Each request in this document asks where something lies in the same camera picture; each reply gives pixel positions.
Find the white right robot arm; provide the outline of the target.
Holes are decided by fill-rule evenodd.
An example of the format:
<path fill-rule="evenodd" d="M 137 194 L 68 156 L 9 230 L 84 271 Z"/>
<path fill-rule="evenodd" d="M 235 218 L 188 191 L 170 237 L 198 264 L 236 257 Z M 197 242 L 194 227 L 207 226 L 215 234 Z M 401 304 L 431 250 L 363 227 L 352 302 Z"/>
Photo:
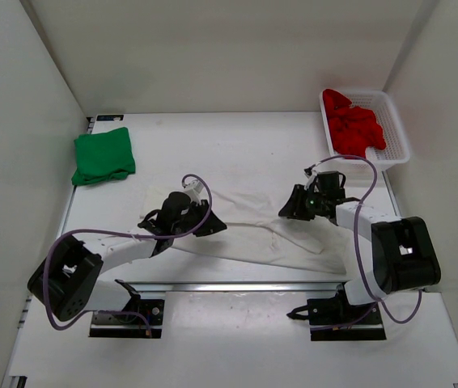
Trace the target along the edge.
<path fill-rule="evenodd" d="M 426 223 L 420 217 L 400 218 L 368 207 L 345 190 L 346 176 L 337 171 L 312 172 L 296 184 L 279 217 L 311 221 L 324 217 L 353 232 L 360 278 L 343 285 L 333 313 L 352 323 L 363 305 L 388 295 L 436 285 L 441 268 Z"/>

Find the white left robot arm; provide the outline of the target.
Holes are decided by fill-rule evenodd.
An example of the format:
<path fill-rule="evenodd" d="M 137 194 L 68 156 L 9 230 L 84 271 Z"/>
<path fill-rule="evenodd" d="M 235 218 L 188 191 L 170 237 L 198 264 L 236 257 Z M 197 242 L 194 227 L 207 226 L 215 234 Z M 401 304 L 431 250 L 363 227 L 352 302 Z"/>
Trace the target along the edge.
<path fill-rule="evenodd" d="M 171 192 L 129 232 L 84 230 L 63 234 L 28 281 L 28 290 L 45 306 L 49 321 L 64 329 L 88 311 L 105 311 L 121 323 L 137 319 L 140 296 L 123 280 L 103 281 L 107 271 L 137 259 L 153 258 L 182 237 L 217 234 L 227 225 L 213 212 L 211 199 Z"/>

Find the white t-shirt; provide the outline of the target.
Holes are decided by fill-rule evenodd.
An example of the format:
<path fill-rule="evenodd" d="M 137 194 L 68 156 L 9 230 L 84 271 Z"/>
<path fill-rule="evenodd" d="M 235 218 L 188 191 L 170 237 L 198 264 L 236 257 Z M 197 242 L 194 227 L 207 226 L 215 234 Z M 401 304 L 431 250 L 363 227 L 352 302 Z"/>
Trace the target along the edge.
<path fill-rule="evenodd" d="M 287 195 L 243 186 L 210 188 L 213 212 L 227 229 L 179 238 L 172 248 L 190 254 L 345 275 L 352 234 L 323 217 L 297 221 L 278 216 Z"/>

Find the green t-shirt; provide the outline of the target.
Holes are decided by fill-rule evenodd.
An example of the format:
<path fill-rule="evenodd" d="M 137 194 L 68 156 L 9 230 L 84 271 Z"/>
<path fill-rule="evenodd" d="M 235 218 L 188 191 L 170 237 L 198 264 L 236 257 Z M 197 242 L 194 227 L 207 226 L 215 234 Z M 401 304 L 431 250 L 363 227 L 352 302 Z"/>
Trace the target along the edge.
<path fill-rule="evenodd" d="M 87 186 L 123 180 L 136 172 L 129 130 L 126 127 L 106 133 L 83 134 L 74 140 L 76 171 L 74 186 Z"/>

